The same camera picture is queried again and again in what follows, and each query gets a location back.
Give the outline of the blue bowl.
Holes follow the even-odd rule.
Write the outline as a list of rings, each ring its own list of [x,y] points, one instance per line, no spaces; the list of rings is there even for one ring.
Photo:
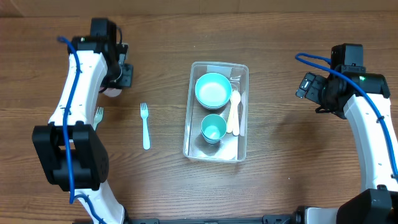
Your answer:
[[[230,81],[220,73],[206,73],[195,84],[197,100],[208,106],[227,103],[231,94],[232,86]]]

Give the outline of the white spoon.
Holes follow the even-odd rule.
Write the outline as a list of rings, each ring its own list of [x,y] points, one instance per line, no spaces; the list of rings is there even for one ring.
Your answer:
[[[233,106],[233,132],[234,136],[239,135],[239,114],[238,108],[239,103],[241,102],[241,95],[237,89],[233,90],[232,93],[232,106]]]

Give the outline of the yellow fork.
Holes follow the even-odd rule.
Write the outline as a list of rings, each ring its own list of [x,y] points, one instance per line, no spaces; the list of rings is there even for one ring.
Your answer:
[[[229,110],[229,115],[228,115],[228,120],[227,120],[227,130],[226,130],[226,132],[227,133],[232,133],[233,132],[233,126],[234,126],[234,113],[235,113],[235,111],[236,111],[236,108],[238,107],[237,106],[237,104],[236,104],[236,100],[235,100],[235,93],[237,92],[238,90],[236,89],[236,88],[233,88],[233,91],[232,91],[232,94],[231,94],[231,97],[230,97],[230,103],[231,103],[231,107],[230,107],[230,110]]]

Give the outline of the blue cup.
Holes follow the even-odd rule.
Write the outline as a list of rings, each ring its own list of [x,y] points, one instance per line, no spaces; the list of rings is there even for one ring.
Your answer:
[[[217,134],[214,134],[214,135],[206,135],[206,134],[202,134],[202,136],[203,136],[203,138],[204,138],[204,140],[207,142],[207,143],[209,143],[209,144],[216,144],[216,143],[218,143],[218,142],[220,142],[221,141],[221,139],[224,137],[223,135],[217,135]]]

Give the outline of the white cup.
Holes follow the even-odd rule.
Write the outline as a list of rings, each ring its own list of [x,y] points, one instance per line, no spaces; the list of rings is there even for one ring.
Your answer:
[[[106,90],[103,92],[103,94],[105,94],[105,95],[108,96],[108,97],[113,98],[113,97],[116,97],[116,96],[120,95],[121,92],[122,92],[121,89],[108,88],[108,89],[106,89]]]

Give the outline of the green cup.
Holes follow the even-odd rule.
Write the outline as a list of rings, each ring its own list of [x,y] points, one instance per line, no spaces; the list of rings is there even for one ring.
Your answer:
[[[227,124],[224,118],[218,114],[209,114],[201,122],[201,133],[206,135],[225,135]]]

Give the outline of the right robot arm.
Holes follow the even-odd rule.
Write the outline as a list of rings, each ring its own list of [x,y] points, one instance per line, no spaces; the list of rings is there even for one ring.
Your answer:
[[[397,223],[397,137],[390,91],[379,74],[307,73],[296,95],[351,127],[361,168],[361,192],[339,208],[300,207],[292,223]]]

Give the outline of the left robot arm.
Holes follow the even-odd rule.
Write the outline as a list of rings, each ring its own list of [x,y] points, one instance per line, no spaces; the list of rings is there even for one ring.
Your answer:
[[[128,213],[114,196],[107,181],[108,153],[94,128],[98,95],[107,77],[111,51],[120,70],[125,65],[128,45],[105,37],[60,36],[67,45],[69,69],[56,110],[47,125],[32,132],[39,161],[48,182],[70,194],[69,202],[79,201],[92,223],[129,223]]]

